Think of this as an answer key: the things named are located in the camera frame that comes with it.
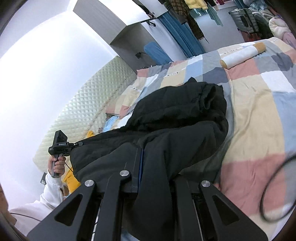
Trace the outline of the white sleeve forearm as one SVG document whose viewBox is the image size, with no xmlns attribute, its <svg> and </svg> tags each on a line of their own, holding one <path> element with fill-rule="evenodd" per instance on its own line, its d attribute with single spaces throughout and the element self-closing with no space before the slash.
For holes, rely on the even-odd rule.
<svg viewBox="0 0 296 241">
<path fill-rule="evenodd" d="M 61 178 L 47 173 L 45 179 L 46 185 L 39 200 L 9 210 L 16 219 L 15 228 L 25 236 L 63 202 Z"/>
</svg>

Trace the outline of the person left hand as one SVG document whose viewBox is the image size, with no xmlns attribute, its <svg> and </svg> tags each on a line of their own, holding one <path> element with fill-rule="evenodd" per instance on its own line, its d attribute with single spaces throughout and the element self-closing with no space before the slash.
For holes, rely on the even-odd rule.
<svg viewBox="0 0 296 241">
<path fill-rule="evenodd" d="M 48 159 L 48 172 L 52 177 L 61 177 L 65 173 L 65 161 L 66 158 L 64 156 L 58 158 L 51 156 Z"/>
</svg>

